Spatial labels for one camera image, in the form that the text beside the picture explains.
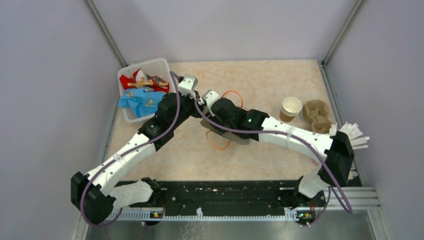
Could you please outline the paper takeout bag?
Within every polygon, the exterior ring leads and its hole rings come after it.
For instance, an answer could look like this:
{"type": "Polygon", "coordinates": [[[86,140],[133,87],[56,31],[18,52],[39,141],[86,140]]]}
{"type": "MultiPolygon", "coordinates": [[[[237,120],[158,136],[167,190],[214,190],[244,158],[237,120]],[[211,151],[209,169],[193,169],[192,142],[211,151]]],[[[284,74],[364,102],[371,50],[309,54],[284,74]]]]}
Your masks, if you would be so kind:
{"type": "MultiPolygon", "coordinates": [[[[242,109],[246,110],[246,108],[244,108],[244,107],[243,107],[243,106],[244,106],[244,99],[243,99],[243,97],[240,95],[240,93],[238,93],[237,91],[235,91],[235,90],[233,90],[233,89],[231,89],[231,90],[228,90],[228,91],[224,92],[224,93],[222,94],[221,98],[225,97],[225,96],[226,96],[227,94],[229,94],[229,93],[234,93],[234,94],[236,94],[236,95],[240,98],[240,106],[238,106],[238,107],[240,107],[240,108],[242,108],[242,109]]],[[[206,121],[206,120],[204,120],[204,119],[202,119],[202,120],[200,121],[200,125],[201,125],[202,127],[206,128],[206,129],[208,129],[208,131],[205,133],[206,140],[208,141],[208,143],[209,143],[212,147],[214,147],[214,148],[215,148],[215,149],[217,149],[217,150],[220,150],[220,151],[224,151],[224,150],[226,150],[226,149],[230,146],[230,144],[231,144],[232,142],[237,143],[237,144],[239,144],[239,145],[243,145],[243,146],[248,146],[248,145],[250,145],[250,144],[252,143],[252,140],[240,138],[239,136],[234,135],[234,134],[233,134],[233,133],[231,133],[231,132],[218,133],[218,131],[217,131],[217,130],[214,130],[213,126],[212,126],[210,123],[207,123],[207,121],[206,121]],[[208,135],[209,135],[209,133],[215,133],[215,134],[217,134],[217,135],[221,136],[222,138],[227,139],[228,141],[227,141],[227,143],[226,143],[225,147],[219,147],[219,146],[216,146],[216,145],[215,145],[215,144],[214,144],[214,143],[210,140],[210,138],[209,138],[209,136],[208,136],[208,135]]]]}

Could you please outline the stack of paper cups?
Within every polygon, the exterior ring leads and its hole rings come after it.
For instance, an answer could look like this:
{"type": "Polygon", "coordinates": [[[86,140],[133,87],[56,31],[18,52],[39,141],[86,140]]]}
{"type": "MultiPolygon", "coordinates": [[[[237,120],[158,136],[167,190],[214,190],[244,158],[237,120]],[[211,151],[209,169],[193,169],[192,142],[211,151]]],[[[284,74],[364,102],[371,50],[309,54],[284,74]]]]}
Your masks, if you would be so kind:
{"type": "Polygon", "coordinates": [[[283,122],[291,122],[302,111],[302,102],[293,96],[286,97],[280,107],[279,117],[283,122]]]}

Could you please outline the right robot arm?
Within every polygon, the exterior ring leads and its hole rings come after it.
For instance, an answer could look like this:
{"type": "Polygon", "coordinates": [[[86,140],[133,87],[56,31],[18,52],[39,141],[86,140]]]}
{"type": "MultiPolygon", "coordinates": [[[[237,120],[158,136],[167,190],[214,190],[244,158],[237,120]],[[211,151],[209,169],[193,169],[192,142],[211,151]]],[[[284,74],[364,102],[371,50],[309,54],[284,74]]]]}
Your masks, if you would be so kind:
{"type": "Polygon", "coordinates": [[[300,178],[293,192],[297,205],[307,206],[327,188],[341,190],[346,186],[355,156],[349,133],[315,133],[265,112],[243,109],[227,98],[206,97],[196,100],[195,106],[201,124],[229,141],[245,146],[253,141],[271,143],[316,161],[318,166],[300,178]]]}

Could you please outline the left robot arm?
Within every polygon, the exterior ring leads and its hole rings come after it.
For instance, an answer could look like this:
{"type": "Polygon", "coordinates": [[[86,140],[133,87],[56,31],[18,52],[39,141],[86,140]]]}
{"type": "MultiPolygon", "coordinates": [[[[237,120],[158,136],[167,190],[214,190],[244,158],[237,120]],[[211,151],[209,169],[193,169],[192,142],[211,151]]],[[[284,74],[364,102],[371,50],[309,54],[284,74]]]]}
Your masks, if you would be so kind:
{"type": "Polygon", "coordinates": [[[156,153],[174,137],[174,131],[189,117],[200,118],[202,100],[180,92],[165,94],[154,117],[145,122],[118,152],[101,165],[75,173],[71,178],[71,203],[90,225],[104,226],[115,210],[145,203],[160,202],[160,187],[145,177],[133,183],[119,181],[146,157],[156,153]]]}

